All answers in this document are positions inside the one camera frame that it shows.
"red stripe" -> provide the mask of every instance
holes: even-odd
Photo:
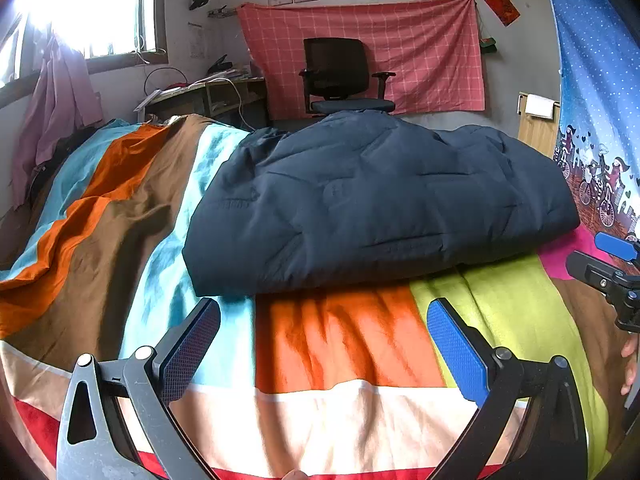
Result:
[[[15,397],[14,403],[27,430],[31,433],[44,456],[47,457],[47,460],[55,467],[60,423],[52,416],[47,415],[47,413],[41,412],[38,408],[34,408]]]
[[[56,466],[56,448],[58,446],[58,430],[60,428],[60,422],[47,413],[34,408],[26,402],[22,402],[14,397],[15,407],[18,409],[18,413],[22,417],[24,425],[27,427],[29,433],[33,437],[34,441],[49,462]],[[142,465],[163,478],[168,478],[164,469],[158,462],[158,459],[153,453],[146,453],[143,451],[138,452],[140,455],[140,461]],[[487,476],[494,471],[500,469],[499,465],[490,465],[484,468],[480,478]],[[225,471],[223,469],[214,469],[215,473],[221,480],[270,480],[263,479],[262,477],[245,475],[243,473],[234,473],[231,471]],[[378,471],[373,473],[356,473],[351,475],[313,475],[314,480],[425,480],[432,472],[433,467],[425,467],[420,469],[399,469],[395,471]]]

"pink clothing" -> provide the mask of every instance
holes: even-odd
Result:
[[[582,251],[594,258],[613,265],[611,257],[596,248],[593,234],[582,224],[553,242],[538,249],[538,256],[550,278],[572,280],[566,272],[566,258],[574,251]]]
[[[620,178],[620,166],[616,166],[614,164],[613,168],[611,168],[611,173],[609,173],[609,176],[607,178],[609,179],[609,185],[611,186],[611,189],[615,190],[618,179]]]
[[[60,139],[75,127],[102,120],[102,109],[89,80],[82,53],[53,37],[47,45],[40,78],[29,102],[12,161],[14,208],[21,206],[33,170],[53,156]]]
[[[238,17],[267,81],[273,119],[305,113],[305,38],[353,38],[369,51],[369,71],[396,72],[386,99],[396,113],[484,110],[475,0],[421,0],[330,7],[244,4]],[[372,79],[366,97],[376,97]]]

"black clamp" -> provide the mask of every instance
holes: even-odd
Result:
[[[640,244],[606,233],[595,237],[596,247],[640,269]],[[640,333],[640,276],[632,276],[580,251],[569,254],[566,270],[572,278],[586,283],[605,295],[616,309],[616,326],[620,330]]]
[[[507,425],[517,399],[529,397],[524,419],[491,480],[586,480],[587,440],[580,398],[567,359],[518,359],[492,348],[444,298],[427,311],[430,335],[463,397],[478,406],[429,480],[475,480]]]
[[[117,397],[129,397],[146,439],[171,480],[220,480],[193,447],[168,408],[182,397],[220,328],[220,308],[200,300],[158,345],[129,359],[78,358],[58,433],[61,480],[152,480],[142,466]]]

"black mesh chair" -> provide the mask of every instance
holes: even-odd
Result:
[[[369,75],[364,44],[348,38],[305,40],[306,68],[300,72],[305,83],[305,110],[308,114],[329,115],[343,110],[392,112],[393,101],[385,99],[386,80],[394,72]],[[349,99],[369,88],[369,77],[378,79],[377,99]],[[311,102],[312,95],[324,101]]]

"dark blue comforter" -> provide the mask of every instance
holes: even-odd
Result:
[[[252,295],[492,262],[578,222],[554,162],[504,133],[342,112],[248,136],[207,189],[182,254],[199,296]]]

